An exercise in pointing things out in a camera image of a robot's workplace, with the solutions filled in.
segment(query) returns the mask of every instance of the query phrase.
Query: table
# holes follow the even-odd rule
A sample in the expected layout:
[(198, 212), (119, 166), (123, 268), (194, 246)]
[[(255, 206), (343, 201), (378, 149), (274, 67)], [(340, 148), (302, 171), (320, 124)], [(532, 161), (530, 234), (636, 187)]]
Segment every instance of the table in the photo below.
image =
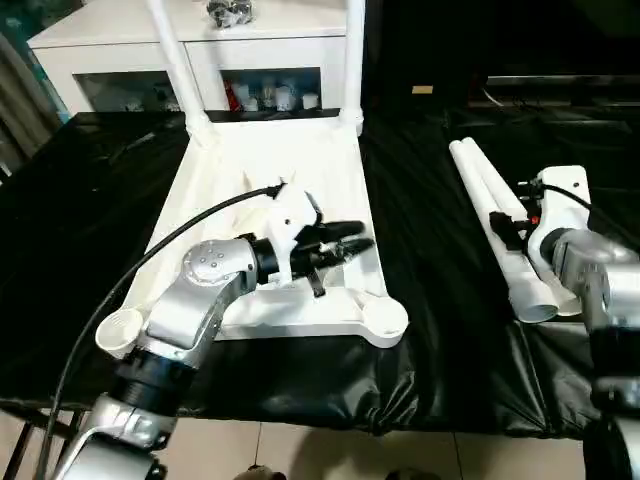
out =
[[(241, 115), (212, 117), (284, 114)], [(580, 438), (598, 416), (584, 328), (579, 319), (513, 319), (447, 146), (472, 135), (508, 182), (548, 165), (584, 165), (593, 202), (638, 235), (638, 112), (402, 106), (365, 117), (361, 148), (378, 248), (389, 293), (411, 322), (403, 340), (388, 350), (352, 337), (218, 342), (181, 414), (375, 434)], [(81, 325), (145, 248), (187, 144), (182, 120), (77, 115), (0, 187), (0, 406), (50, 404)], [(64, 408), (89, 408), (113, 370), (88, 345)]]

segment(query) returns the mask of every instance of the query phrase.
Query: red component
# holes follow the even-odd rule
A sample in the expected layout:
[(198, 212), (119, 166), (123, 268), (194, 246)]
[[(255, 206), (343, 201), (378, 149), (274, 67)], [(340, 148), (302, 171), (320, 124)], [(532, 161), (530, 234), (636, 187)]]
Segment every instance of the red component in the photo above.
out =
[(229, 101), (229, 110), (231, 110), (232, 112), (241, 112), (242, 105), (240, 105), (240, 102), (236, 98), (236, 94), (233, 93), (231, 82), (229, 82), (228, 80), (224, 81), (224, 90), (227, 94), (227, 100)]

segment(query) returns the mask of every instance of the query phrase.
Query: white pvc pipe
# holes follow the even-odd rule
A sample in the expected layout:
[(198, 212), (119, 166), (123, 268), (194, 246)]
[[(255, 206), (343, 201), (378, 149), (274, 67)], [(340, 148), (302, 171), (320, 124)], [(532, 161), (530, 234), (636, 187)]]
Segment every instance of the white pvc pipe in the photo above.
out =
[(462, 140), (462, 143), (467, 148), (469, 155), (472, 156), (475, 168), (482, 176), (482, 180), (491, 192), (491, 196), (498, 204), (498, 210), (506, 213), (513, 220), (527, 220), (527, 210), (522, 205), (522, 202), (516, 197), (513, 190), (509, 188), (507, 182), (504, 181), (502, 175), (498, 173), (496, 167), (489, 161), (475, 140), (467, 137)]
[[(513, 190), (509, 188), (507, 182), (504, 181), (502, 175), (496, 170), (493, 163), (487, 158), (475, 140), (467, 137), (462, 140), (462, 143), (467, 148), (469, 155), (472, 156), (473, 165), (491, 192), (491, 195), (498, 205), (498, 209), (509, 215), (513, 220), (527, 220), (527, 210), (522, 205), (522, 202), (516, 197)], [(543, 265), (541, 262), (536, 263), (534, 258), (531, 258), (529, 263), (531, 263), (538, 278), (551, 290), (555, 304), (558, 306), (558, 315), (575, 315), (580, 313), (580, 301), (573, 293), (562, 286), (558, 277), (555, 276), (548, 266)]]
[(187, 66), (184, 47), (175, 36), (165, 0), (147, 0), (147, 7), (153, 17), (160, 45), (167, 60), (167, 73), (171, 80), (171, 86), (186, 116), (187, 130), (193, 133), (194, 129), (197, 129), (203, 122), (208, 123), (209, 119), (204, 113), (195, 81)]
[(353, 124), (360, 133), (364, 117), (360, 105), (362, 59), (364, 52), (365, 0), (347, 2), (347, 37), (345, 51), (344, 88), (340, 119)]
[(543, 322), (553, 318), (558, 311), (558, 306), (549, 287), (538, 278), (529, 260), (522, 253), (507, 250), (500, 237), (491, 228), (489, 214), (499, 209), (474, 165), (473, 152), (467, 145), (457, 140), (451, 142), (449, 150), (507, 282), (509, 301), (516, 316), (520, 321), (528, 323)]

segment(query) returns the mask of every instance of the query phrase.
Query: floor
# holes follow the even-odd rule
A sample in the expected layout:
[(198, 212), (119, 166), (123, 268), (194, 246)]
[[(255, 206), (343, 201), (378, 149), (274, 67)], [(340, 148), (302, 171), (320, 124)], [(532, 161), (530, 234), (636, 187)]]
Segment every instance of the floor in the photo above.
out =
[[(21, 422), (0, 413), (2, 471), (20, 429)], [(19, 479), (32, 478), (41, 438), (38, 432), (31, 439)], [(441, 480), (584, 479), (581, 445), (570, 440), (413, 432), (377, 438), (237, 421), (180, 420), (160, 457), (174, 480), (232, 480), (253, 464), (267, 465), (290, 480), (383, 480), (403, 467)]]

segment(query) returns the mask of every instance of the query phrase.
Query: black cable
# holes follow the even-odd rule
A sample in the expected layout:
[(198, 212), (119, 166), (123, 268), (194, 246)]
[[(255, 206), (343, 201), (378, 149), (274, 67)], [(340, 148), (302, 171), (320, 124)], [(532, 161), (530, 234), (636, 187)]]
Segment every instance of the black cable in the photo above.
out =
[(252, 192), (243, 193), (241, 195), (237, 195), (229, 200), (225, 200), (218, 205), (208, 208), (204, 212), (196, 215), (191, 220), (187, 221), (182, 226), (178, 227), (176, 230), (171, 232), (165, 238), (163, 238), (160, 242), (154, 245), (147, 253), (145, 253), (140, 260), (138, 260), (129, 270), (126, 271), (122, 277), (116, 282), (113, 288), (109, 291), (107, 296), (100, 302), (98, 307), (94, 310), (93, 314), (89, 318), (89, 321), (85, 324), (80, 335), (76, 339), (76, 342), (67, 357), (67, 361), (65, 363), (64, 368), (62, 369), (62, 373), (60, 374), (60, 378), (58, 379), (58, 385), (56, 387), (56, 393), (53, 397), (53, 405), (51, 406), (51, 412), (49, 413), (49, 421), (47, 423), (47, 429), (42, 440), (42, 447), (40, 448), (40, 456), (38, 458), (38, 466), (36, 469), (35, 478), (37, 480), (44, 480), (46, 471), (47, 471), (47, 463), (49, 461), (49, 452), (51, 451), (51, 443), (53, 441), (54, 428), (56, 425), (56, 420), (58, 419), (58, 414), (60, 412), (60, 403), (62, 400), (62, 391), (67, 382), (67, 377), (69, 376), (69, 372), (71, 371), (71, 367), (73, 362), (80, 350), (80, 347), (84, 341), (84, 338), (87, 336), (89, 331), (93, 328), (93, 326), (97, 323), (98, 320), (101, 320), (101, 313), (105, 309), (105, 307), (113, 300), (113, 298), (117, 295), (118, 291), (129, 281), (129, 279), (141, 268), (145, 263), (151, 260), (160, 250), (166, 247), (173, 240), (178, 238), (184, 232), (189, 230), (191, 227), (201, 222), (205, 218), (213, 215), (214, 213), (219, 212), (220, 210), (235, 205), (236, 203), (240, 203), (244, 200), (248, 200), (253, 197), (258, 197), (260, 195), (268, 195), (274, 198), (278, 195), (278, 192), (282, 189), (284, 184), (280, 184), (277, 186), (271, 186), (266, 188), (260, 188), (258, 190), (254, 190)]
[(589, 210), (593, 215), (598, 217), (603, 223), (605, 223), (622, 240), (627, 242), (628, 247), (640, 248), (640, 239), (638, 239), (622, 225), (612, 220), (611, 217), (609, 217), (603, 210), (580, 198), (575, 193), (570, 192), (569, 190), (565, 190), (564, 188), (558, 187), (556, 185), (547, 185), (546, 183), (541, 183), (536, 186), (543, 190), (551, 190), (552, 192), (557, 192), (561, 195), (564, 195), (565, 197), (570, 198), (574, 202), (579, 203), (584, 208)]

